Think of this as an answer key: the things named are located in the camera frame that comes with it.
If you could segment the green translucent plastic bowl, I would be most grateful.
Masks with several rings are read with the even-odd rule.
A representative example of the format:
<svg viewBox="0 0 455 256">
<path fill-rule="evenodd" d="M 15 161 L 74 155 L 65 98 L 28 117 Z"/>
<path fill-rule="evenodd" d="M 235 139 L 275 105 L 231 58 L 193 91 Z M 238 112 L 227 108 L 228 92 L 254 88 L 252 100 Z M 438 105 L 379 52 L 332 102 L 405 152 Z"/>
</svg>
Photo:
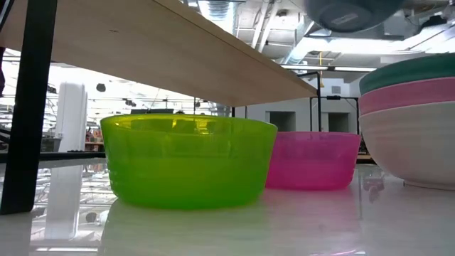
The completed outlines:
<svg viewBox="0 0 455 256">
<path fill-rule="evenodd" d="M 111 189 L 135 206 L 242 206 L 262 194 L 277 127 L 253 119 L 125 114 L 100 122 Z"/>
</svg>

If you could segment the magenta translucent plastic bowl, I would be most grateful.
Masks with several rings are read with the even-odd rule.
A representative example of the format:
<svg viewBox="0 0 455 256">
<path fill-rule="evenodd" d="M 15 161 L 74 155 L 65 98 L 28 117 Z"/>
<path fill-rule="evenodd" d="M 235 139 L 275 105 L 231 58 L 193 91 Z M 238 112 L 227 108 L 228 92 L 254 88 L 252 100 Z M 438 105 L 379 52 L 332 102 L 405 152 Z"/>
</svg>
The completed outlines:
<svg viewBox="0 0 455 256">
<path fill-rule="evenodd" d="M 345 132 L 278 132 L 267 188 L 327 191 L 347 187 L 361 137 Z"/>
</svg>

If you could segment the large blue matte bowl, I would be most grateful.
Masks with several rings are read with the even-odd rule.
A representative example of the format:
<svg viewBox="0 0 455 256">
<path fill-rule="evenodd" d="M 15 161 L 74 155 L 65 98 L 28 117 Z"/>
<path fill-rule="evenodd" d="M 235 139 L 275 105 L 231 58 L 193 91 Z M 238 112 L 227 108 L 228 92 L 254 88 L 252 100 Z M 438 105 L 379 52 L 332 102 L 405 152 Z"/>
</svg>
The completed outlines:
<svg viewBox="0 0 455 256">
<path fill-rule="evenodd" d="M 375 27 L 396 13 L 405 0 L 304 0 L 307 16 L 319 26 L 354 33 Z"/>
</svg>

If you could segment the large white matte bowl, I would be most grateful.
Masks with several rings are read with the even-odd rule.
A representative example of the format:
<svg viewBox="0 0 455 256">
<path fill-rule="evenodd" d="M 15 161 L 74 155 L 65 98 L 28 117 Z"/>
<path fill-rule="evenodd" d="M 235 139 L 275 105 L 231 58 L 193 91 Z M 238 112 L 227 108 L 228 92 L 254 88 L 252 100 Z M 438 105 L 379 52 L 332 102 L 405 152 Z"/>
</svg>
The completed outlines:
<svg viewBox="0 0 455 256">
<path fill-rule="evenodd" d="M 359 122 L 381 169 L 407 185 L 455 191 L 455 102 L 371 112 Z"/>
</svg>

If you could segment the large pink matte bowl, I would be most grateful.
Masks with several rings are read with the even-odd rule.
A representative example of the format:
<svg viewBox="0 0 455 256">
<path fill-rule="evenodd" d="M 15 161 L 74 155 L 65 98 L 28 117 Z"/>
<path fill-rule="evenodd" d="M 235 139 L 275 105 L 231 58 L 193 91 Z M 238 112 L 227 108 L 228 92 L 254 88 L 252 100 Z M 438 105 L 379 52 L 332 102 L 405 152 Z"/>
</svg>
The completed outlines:
<svg viewBox="0 0 455 256">
<path fill-rule="evenodd" d="M 455 101 L 455 77 L 433 78 L 382 87 L 362 95 L 360 114 L 396 107 Z"/>
</svg>

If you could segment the large teal matte bowl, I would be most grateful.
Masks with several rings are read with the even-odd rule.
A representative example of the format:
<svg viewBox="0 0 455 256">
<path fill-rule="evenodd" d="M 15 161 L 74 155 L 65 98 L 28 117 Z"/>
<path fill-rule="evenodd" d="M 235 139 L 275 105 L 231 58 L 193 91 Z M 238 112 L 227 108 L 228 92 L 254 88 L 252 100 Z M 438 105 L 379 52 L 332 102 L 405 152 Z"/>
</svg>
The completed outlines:
<svg viewBox="0 0 455 256">
<path fill-rule="evenodd" d="M 365 75 L 359 82 L 360 94 L 404 82 L 455 77 L 455 53 L 413 58 L 386 65 Z"/>
</svg>

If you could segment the wooden shelf with black legs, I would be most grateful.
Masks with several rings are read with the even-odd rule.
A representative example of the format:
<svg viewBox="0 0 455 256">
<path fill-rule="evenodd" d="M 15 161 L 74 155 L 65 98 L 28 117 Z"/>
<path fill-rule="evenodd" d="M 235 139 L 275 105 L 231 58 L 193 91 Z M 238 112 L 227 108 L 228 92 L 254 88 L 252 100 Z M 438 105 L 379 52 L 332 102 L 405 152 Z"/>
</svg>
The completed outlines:
<svg viewBox="0 0 455 256">
<path fill-rule="evenodd" d="M 33 208 L 54 61 L 230 107 L 316 94 L 179 0 L 0 0 L 0 47 L 21 54 L 0 215 Z"/>
</svg>

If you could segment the ceiling light strip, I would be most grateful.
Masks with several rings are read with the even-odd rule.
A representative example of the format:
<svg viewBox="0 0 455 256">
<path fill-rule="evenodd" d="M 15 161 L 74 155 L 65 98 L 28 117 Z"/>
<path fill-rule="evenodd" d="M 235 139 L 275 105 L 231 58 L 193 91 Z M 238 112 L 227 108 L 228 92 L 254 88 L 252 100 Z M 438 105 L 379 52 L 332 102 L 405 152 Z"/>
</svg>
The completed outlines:
<svg viewBox="0 0 455 256">
<path fill-rule="evenodd" d="M 324 71 L 328 70 L 330 67 L 327 66 L 319 66 L 319 65 L 281 65 L 281 67 L 287 70 L 317 70 L 317 71 Z"/>
<path fill-rule="evenodd" d="M 351 73 L 369 73 L 372 71 L 377 70 L 377 68 L 359 68 L 359 67 L 340 67 L 336 66 L 334 67 L 335 71 L 339 72 L 351 72 Z"/>
</svg>

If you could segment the white column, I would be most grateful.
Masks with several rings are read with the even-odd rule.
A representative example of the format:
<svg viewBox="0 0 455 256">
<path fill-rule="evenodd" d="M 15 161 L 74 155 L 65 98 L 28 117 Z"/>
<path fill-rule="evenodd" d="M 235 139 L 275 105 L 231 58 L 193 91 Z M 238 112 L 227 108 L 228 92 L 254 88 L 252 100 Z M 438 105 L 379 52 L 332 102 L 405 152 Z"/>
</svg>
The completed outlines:
<svg viewBox="0 0 455 256">
<path fill-rule="evenodd" d="M 62 82 L 58 92 L 55 135 L 60 139 L 59 152 L 85 148 L 87 91 L 82 83 Z"/>
</svg>

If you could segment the grey storage bin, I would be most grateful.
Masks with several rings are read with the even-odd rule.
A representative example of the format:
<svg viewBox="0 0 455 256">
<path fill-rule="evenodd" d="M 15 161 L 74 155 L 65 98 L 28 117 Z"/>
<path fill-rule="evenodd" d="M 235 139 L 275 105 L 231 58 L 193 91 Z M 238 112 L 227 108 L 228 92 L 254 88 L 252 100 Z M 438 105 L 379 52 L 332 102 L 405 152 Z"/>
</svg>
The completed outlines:
<svg viewBox="0 0 455 256">
<path fill-rule="evenodd" d="M 58 152 L 60 148 L 60 138 L 44 137 L 41 140 L 41 152 Z"/>
</svg>

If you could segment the silver ventilation duct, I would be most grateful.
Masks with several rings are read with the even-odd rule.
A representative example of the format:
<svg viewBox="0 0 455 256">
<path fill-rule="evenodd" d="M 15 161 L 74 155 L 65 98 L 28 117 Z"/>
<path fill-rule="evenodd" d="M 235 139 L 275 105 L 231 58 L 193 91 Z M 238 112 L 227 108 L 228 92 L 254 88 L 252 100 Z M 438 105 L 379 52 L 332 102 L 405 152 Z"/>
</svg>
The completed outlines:
<svg viewBox="0 0 455 256">
<path fill-rule="evenodd" d="M 281 61 L 282 65 L 298 65 L 308 52 L 319 44 L 318 39 L 308 37 L 316 24 L 312 20 L 302 21 L 294 31 L 294 46 Z"/>
</svg>

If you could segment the black metal frame stand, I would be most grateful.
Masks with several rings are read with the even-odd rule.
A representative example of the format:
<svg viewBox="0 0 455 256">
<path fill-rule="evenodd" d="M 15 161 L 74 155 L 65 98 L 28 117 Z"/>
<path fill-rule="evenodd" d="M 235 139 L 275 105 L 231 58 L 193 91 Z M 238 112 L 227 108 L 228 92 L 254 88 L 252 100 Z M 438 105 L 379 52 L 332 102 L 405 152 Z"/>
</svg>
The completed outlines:
<svg viewBox="0 0 455 256">
<path fill-rule="evenodd" d="M 356 110 L 356 134 L 359 134 L 360 135 L 360 122 L 359 122 L 359 117 L 360 117 L 360 109 L 359 109 L 359 97 L 342 97 L 342 96 L 338 96 L 338 95 L 328 95 L 328 96 L 317 96 L 317 97 L 310 97 L 309 98 L 309 121 L 310 121 L 310 132 L 312 132 L 314 129 L 313 129 L 313 104 L 312 104 L 312 101 L 313 99 L 316 99 L 317 101 L 317 106 L 318 106 L 318 109 L 317 109 L 317 123 L 318 123 L 318 132 L 322 132 L 322 120 L 321 120 L 321 117 L 322 117 L 322 111 L 321 111 L 321 100 L 322 99 L 326 99 L 326 100 L 345 100 L 347 103 L 350 104 L 350 101 L 351 100 L 354 100 L 355 101 L 355 106 L 351 105 L 351 107 L 353 107 L 355 110 Z"/>
</svg>

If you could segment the black aluminium table frame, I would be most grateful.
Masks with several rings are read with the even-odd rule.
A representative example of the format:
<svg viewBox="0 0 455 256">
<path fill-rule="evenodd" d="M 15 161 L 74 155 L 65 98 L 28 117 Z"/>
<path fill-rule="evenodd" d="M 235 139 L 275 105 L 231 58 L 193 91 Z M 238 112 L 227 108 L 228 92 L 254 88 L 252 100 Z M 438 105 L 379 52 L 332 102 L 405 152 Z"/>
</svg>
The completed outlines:
<svg viewBox="0 0 455 256">
<path fill-rule="evenodd" d="M 15 159 L 20 159 L 22 161 L 28 160 L 26 155 L 13 155 Z M 105 158 L 104 152 L 92 152 L 92 151 L 74 151 L 74 152 L 43 152 L 40 153 L 39 156 L 32 157 L 33 159 L 37 159 L 37 162 L 44 162 L 44 161 L 63 161 L 63 160 L 78 160 L 78 159 L 98 159 L 98 158 Z M 7 164 L 9 162 L 9 154 L 8 153 L 0 153 L 0 164 Z"/>
</svg>

